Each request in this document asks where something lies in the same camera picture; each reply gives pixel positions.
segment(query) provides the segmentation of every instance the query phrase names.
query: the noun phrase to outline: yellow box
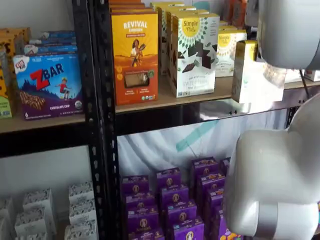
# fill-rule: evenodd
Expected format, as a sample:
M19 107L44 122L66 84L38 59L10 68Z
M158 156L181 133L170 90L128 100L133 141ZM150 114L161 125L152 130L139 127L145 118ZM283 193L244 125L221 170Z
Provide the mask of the yellow box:
M17 106L16 99L6 49L0 47L0 119L13 116Z

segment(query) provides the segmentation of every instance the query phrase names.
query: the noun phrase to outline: snack box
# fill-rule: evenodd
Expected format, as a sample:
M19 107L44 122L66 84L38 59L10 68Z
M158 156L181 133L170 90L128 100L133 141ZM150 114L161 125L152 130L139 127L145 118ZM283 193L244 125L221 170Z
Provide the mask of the snack box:
M206 200L203 209L203 221L204 221L204 234L207 238L209 238L211 231L211 217L214 214L215 206L221 206L223 197L224 197L224 189L216 188L209 189L206 192Z
M116 104L157 100L157 13L112 13L111 24Z
M246 30L220 30L218 34L218 45L216 57L215 76L231 77L234 75L237 42L246 40Z
M16 85L12 79L6 49L0 46L0 119L12 118L17 109Z
M222 172L211 173L209 175L198 177L196 186L196 203L199 214L203 214L204 200L207 190L223 187L225 185L225 179L226 178Z
M172 226L171 240L203 240L205 224L201 217L186 220Z
M176 98L214 91L219 21L215 13L172 17L170 85Z
M136 236L131 237L129 240L165 240L165 235L161 227L155 230L146 231Z
M26 193L23 198L22 206L24 211L29 211L36 207L43 207L45 216L48 219L50 232L53 235L57 234L57 218L50 188Z
M196 197L198 176L213 173L219 170L219 164L214 157L195 159L191 162L190 171L190 192L192 197Z
M18 213L14 228L18 237L51 232L44 207Z
M127 233L129 238L142 232L154 230L159 225L159 212L156 205L130 209L127 215Z
M95 194L92 181L86 181L80 184L73 184L69 186L70 204L76 204L94 198Z
M126 209L144 208L156 204L155 195L152 192L139 192L125 196L124 204Z
M97 221L95 200L89 199L76 204L70 204L69 220L71 225L92 220Z
M256 40L236 44L231 96L238 103L269 103L282 101L287 70L255 61Z
M122 179L122 193L125 195L148 193L149 192L149 176L125 176Z
M167 188L172 185L181 184L181 172L178 167L158 171L156 173L157 192L159 193L162 188Z
M74 43L48 43L48 44L27 44L24 46L24 54L32 55L47 52L76 52L77 44Z
M13 58L26 120L83 112L78 54L43 52Z
M51 39L51 38L75 38L76 32L69 30L61 31L43 31L40 34L41 39Z

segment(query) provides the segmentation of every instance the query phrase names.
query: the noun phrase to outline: orange box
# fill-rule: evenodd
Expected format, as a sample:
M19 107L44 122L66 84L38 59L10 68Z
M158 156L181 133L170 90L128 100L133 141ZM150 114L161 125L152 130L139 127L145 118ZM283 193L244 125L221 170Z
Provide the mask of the orange box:
M158 14L112 13L113 64L117 105L158 98Z

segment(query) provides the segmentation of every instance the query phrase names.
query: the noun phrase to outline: purple box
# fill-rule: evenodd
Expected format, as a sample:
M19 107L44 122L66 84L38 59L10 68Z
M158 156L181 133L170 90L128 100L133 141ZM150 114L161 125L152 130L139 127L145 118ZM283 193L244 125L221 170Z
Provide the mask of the purple box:
M205 236L209 236L211 229L211 217L214 215L214 210L216 206L221 206L223 197L224 197L224 189L216 188L209 189L206 192L205 204L203 210L203 221L204 221L204 234Z
M229 164L230 164L230 157L227 157L219 162L220 170L225 176L227 176Z
M198 205L198 213L202 215L204 199L206 197L206 192L209 189L220 188L225 185L225 176L222 172L211 173L207 176L198 176L197 179L197 193L196 193L196 203Z
M132 234L154 230L159 225L159 212L156 205L130 209L127 215L127 233Z
M165 240L164 232L161 227L155 230L146 231L139 235L129 238L129 240Z
M178 167L170 168L156 173L157 192L162 188L181 184L181 172Z
M172 226L172 240L203 240L205 224L201 217Z
M144 208L145 206L152 206L156 204L155 195L152 192L139 192L125 196L124 204L126 209L130 208Z
M166 227L194 219L196 216L197 205L192 199L187 202L181 201L176 204L169 204L166 212Z
M214 157L192 160L190 173L190 191L191 196L196 197L197 178L219 170L219 163Z
M213 227L211 228L209 239L244 239L243 236L229 231L226 225L226 221L221 206L214 207L214 214L211 218L211 224Z
M125 176L122 179L122 193L124 195L149 192L149 176Z

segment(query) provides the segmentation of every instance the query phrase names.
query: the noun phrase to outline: blue box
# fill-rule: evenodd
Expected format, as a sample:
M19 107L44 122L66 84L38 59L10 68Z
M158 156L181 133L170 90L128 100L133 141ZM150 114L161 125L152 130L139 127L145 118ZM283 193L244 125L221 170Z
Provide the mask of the blue box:
M13 58L26 120L83 112L82 84L76 52L47 52Z

